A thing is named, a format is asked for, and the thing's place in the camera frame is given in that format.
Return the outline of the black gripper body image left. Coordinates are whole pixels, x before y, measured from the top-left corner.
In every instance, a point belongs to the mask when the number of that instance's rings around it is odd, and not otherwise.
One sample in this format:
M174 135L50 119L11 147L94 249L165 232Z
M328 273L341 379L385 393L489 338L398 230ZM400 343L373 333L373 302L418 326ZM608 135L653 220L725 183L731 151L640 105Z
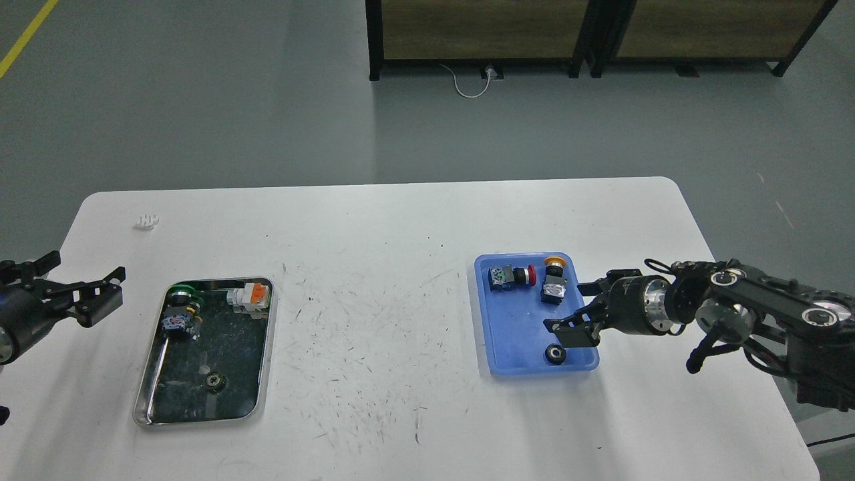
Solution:
M18 286L1 290L1 363L9 365L54 328L54 317L41 299Z

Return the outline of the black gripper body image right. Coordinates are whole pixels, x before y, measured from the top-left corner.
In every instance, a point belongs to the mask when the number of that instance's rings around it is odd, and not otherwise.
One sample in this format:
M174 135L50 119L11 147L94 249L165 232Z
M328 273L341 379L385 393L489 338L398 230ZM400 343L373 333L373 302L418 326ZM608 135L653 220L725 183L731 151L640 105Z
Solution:
M671 319L665 307L665 297L671 283L661 276L641 276L629 278L629 287L644 286L641 297L630 293L629 297L618 290L620 284L605 293L608 304L607 329L614 329L627 335L674 335L672 328L676 322Z

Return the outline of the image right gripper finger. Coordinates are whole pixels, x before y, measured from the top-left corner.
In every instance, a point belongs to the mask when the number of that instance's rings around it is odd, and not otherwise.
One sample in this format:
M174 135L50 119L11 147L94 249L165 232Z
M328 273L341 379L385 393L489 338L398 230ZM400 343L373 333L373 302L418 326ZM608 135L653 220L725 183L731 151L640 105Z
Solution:
M595 281L577 284L577 289L583 297L596 297L610 293L612 287L620 284L618 290L622 292L622 295L629 297L630 293L632 293L635 297L641 297L644 293L643 285L629 287L629 278L641 276L642 273L638 269L609 270L604 277L598 278Z
M564 319L545 319L543 325L563 348L595 348L601 344L608 314L607 301L596 298Z

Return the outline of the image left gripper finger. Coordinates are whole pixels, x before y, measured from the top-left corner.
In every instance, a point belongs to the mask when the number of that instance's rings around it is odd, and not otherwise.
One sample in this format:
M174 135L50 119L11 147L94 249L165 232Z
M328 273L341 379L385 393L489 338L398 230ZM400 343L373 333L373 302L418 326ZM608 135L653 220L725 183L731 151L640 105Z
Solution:
M123 305L122 283L125 280L123 266L95 281L63 284L42 279L43 306L53 323L75 319L83 328L92 328Z
M1 283L3 286L21 284L24 287L32 286L37 278L44 278L46 274L61 264L61 253L57 250L43 255L39 259L25 260L16 263L11 259L1 262Z

